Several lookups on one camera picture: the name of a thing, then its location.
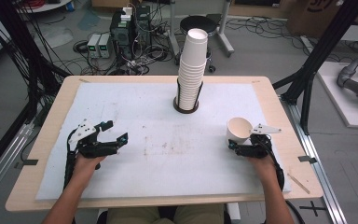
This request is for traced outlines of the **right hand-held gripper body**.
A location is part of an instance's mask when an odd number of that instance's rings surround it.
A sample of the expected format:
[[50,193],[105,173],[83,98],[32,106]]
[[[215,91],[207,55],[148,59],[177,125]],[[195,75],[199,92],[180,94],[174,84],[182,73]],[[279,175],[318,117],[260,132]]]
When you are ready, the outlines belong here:
[[280,133],[282,130],[280,128],[275,128],[263,124],[256,125],[250,131],[250,145],[241,145],[241,151],[236,153],[239,156],[249,157],[249,158],[258,158],[262,159],[270,155],[271,158],[275,158],[272,143],[270,139],[271,133]]

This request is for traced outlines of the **single white paper cup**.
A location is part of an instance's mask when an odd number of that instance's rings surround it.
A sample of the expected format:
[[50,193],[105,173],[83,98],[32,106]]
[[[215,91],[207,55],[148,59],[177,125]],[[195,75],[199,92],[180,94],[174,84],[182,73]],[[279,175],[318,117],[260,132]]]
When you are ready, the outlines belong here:
[[249,137],[252,124],[244,118],[236,117],[227,122],[226,139],[243,144]]

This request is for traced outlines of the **black wire cup holder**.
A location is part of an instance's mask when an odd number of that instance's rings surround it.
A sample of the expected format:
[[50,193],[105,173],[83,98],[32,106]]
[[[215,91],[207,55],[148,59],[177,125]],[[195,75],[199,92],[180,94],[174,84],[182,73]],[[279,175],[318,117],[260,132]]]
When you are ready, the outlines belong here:
[[199,97],[203,83],[200,83],[195,90],[190,91],[183,87],[179,80],[176,80],[176,83],[177,90],[173,98],[173,108],[182,114],[191,114],[197,111],[200,105]]

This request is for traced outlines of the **stack of white paper cups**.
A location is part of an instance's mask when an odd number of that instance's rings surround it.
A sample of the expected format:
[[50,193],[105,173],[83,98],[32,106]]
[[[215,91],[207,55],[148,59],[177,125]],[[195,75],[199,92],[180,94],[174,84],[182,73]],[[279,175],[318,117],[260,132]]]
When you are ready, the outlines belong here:
[[208,35],[201,29],[187,32],[180,57],[178,78],[187,90],[195,90],[202,83],[207,52]]

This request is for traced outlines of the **person's left hand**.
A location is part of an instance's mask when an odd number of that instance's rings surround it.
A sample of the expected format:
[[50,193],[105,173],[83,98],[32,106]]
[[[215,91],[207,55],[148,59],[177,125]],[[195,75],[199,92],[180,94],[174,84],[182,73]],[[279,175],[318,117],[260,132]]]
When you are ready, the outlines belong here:
[[89,182],[94,174],[95,167],[104,160],[104,157],[85,158],[81,154],[76,156],[76,166],[73,179],[76,181]]

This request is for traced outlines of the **person's right hand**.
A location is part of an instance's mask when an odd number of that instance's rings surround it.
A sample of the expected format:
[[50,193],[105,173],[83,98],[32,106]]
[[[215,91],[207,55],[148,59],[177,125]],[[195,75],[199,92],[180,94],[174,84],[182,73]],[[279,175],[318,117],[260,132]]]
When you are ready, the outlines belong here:
[[248,158],[262,184],[277,182],[275,164],[270,156],[262,159]]

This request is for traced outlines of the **white foam mat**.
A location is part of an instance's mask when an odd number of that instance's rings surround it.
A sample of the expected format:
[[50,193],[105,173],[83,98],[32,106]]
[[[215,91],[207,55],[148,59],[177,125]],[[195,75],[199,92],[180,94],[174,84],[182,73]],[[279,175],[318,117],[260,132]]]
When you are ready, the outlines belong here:
[[52,148],[38,200],[62,193],[67,138],[83,121],[111,120],[101,142],[126,133],[129,142],[106,158],[93,175],[86,199],[258,194],[261,184],[252,165],[230,150],[227,122],[266,119],[250,84],[206,83],[199,108],[182,114],[173,107],[174,83],[83,83]]

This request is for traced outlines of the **white table leg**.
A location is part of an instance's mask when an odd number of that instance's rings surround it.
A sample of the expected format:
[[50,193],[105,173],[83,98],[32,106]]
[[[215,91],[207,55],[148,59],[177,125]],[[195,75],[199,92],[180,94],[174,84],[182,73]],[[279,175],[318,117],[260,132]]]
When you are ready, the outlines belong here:
[[240,224],[241,222],[241,213],[238,203],[227,203],[226,211],[229,215],[229,220],[231,224]]

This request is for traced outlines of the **grey bench power supply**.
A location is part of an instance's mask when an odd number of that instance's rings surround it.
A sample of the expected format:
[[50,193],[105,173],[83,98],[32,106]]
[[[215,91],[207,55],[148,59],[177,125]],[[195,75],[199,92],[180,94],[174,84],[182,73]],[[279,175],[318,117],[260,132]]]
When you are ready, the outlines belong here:
[[110,57],[109,34],[102,34],[99,40],[99,50],[102,58]]
[[100,51],[99,51],[99,40],[100,40],[100,38],[101,38],[100,35],[94,34],[89,39],[87,47],[88,47],[88,51],[89,51],[89,56],[91,58],[100,58],[101,57],[101,54],[100,54]]

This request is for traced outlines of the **person's khaki pants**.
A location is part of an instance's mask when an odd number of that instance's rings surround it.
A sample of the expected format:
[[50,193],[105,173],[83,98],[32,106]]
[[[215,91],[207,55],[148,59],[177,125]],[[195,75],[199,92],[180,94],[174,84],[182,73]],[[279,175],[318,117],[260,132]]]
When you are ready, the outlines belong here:
[[224,224],[224,205],[115,208],[107,212],[106,224]]

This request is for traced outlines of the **white floor board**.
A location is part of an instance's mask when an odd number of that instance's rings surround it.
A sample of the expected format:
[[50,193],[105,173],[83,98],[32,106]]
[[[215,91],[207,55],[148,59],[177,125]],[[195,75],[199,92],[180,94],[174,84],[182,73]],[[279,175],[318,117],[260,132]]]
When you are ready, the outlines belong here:
[[346,126],[358,128],[358,97],[337,84],[338,73],[345,66],[346,63],[325,62],[318,71],[318,77]]

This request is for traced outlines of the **black round stool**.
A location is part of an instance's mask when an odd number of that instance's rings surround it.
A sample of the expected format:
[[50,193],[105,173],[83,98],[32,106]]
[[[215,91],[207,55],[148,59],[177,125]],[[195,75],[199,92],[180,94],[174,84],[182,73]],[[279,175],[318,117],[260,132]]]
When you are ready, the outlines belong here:
[[[217,32],[217,23],[211,18],[206,16],[193,15],[188,16],[180,21],[180,31],[186,35],[187,32],[191,29],[201,29],[208,36],[213,36]],[[216,68],[213,65],[212,60],[212,50],[210,47],[207,47],[206,59],[208,65],[208,71],[214,73]]]

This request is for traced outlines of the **white round table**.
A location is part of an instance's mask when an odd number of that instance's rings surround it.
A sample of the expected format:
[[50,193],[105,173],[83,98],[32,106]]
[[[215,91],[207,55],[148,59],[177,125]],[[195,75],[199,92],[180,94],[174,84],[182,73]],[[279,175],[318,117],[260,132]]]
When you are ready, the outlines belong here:
[[20,13],[38,13],[64,7],[72,0],[20,0],[15,8]]

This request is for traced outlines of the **cardboard box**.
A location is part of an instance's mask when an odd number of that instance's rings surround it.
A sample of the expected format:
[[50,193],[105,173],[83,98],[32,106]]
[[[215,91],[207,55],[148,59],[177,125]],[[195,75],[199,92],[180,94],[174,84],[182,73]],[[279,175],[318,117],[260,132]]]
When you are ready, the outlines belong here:
[[291,35],[319,38],[346,0],[296,0],[286,28]]

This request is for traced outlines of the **aluminium rail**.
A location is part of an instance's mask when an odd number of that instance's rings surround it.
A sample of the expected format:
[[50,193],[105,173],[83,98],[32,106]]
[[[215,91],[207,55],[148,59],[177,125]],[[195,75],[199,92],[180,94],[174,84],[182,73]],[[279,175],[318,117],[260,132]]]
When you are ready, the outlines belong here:
[[313,168],[319,183],[323,190],[323,202],[327,214],[332,224],[348,224],[343,214],[341,206],[337,200],[336,194],[330,184],[326,171],[324,170],[322,161],[318,155],[317,149],[312,142],[311,137],[306,134],[300,125],[300,111],[296,105],[289,105],[281,100],[283,109],[285,110],[289,120],[294,127],[297,138],[302,145],[305,154],[312,159],[310,166]]
[[0,182],[14,160],[20,155],[21,149],[25,146],[33,131],[33,124],[22,124],[14,135],[7,139],[8,145],[4,147],[3,155],[0,157]]

